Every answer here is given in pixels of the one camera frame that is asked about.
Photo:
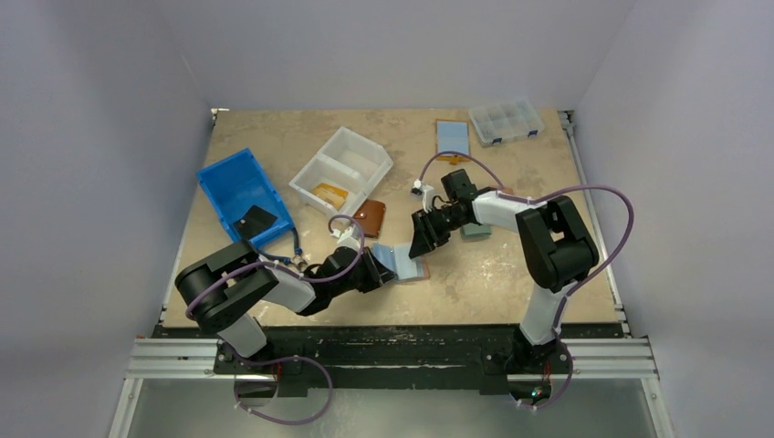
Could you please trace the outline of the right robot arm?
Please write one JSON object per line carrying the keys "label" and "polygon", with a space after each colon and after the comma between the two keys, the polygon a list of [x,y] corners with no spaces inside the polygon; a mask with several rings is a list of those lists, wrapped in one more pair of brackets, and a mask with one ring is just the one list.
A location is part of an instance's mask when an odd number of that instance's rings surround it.
{"label": "right robot arm", "polygon": [[468,224],[499,227],[518,234],[528,273],[533,280],[528,309],[513,335],[508,366],[531,366],[558,347],[560,322],[567,297],[599,262],[599,252],[575,203],[565,195],[533,202],[494,188],[477,188],[466,171],[442,179],[446,194],[435,205],[433,186],[420,180],[411,192],[422,199],[412,214],[409,256],[424,256],[445,245],[451,233]]}

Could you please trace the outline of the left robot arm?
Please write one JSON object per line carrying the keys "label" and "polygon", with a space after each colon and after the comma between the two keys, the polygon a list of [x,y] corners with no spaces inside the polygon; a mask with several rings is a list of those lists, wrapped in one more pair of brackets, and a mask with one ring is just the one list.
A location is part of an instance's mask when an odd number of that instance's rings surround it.
{"label": "left robot arm", "polygon": [[248,314],[259,302],[311,316],[328,308],[335,297],[368,293],[396,278],[369,247],[339,246],[322,263],[297,273],[239,241],[184,268],[174,286],[187,305],[186,317],[204,334],[216,335],[250,359],[265,357],[270,350],[267,335]]}

